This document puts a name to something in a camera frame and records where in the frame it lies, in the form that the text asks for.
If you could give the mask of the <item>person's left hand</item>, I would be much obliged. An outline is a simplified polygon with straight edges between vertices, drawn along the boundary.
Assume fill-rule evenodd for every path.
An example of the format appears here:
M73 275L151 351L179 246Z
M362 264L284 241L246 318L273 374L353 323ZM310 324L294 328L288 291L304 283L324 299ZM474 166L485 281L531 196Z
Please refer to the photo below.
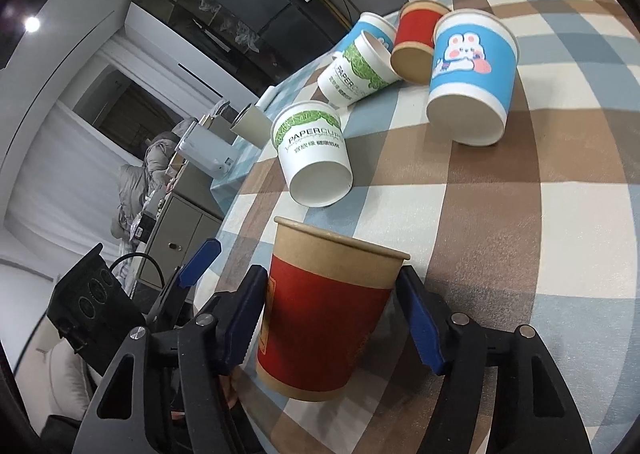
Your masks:
M231 370L230 375L220 375L220 385L222 391L224 391L224 397L226 398L226 402L228 404L228 408L232 410L235 407L236 402L238 402L239 396L236 392L235 385L239 379L241 373L241 368L239 366L235 366L233 370ZM180 420L186 417L186 413L184 412L183 403L182 403L182 393L181 388L178 382L177 392L174 396L174 400L171 403L171 411L170 416L172 420Z

